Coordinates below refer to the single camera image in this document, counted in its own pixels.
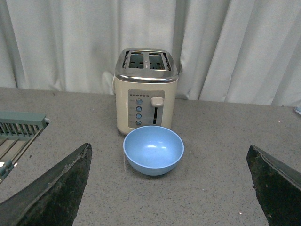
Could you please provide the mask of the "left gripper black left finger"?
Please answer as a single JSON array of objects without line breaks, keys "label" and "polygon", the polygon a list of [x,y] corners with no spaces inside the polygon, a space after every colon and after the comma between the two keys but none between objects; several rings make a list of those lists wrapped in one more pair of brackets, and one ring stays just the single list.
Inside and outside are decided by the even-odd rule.
[{"label": "left gripper black left finger", "polygon": [[92,160],[85,143],[24,189],[0,204],[2,226],[71,226]]}]

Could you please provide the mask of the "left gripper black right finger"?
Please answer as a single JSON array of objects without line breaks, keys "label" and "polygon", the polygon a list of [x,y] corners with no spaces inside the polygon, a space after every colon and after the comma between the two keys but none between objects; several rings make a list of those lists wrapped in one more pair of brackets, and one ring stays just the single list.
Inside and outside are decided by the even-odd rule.
[{"label": "left gripper black right finger", "polygon": [[251,145],[247,156],[257,200],[270,226],[301,224],[301,174]]}]

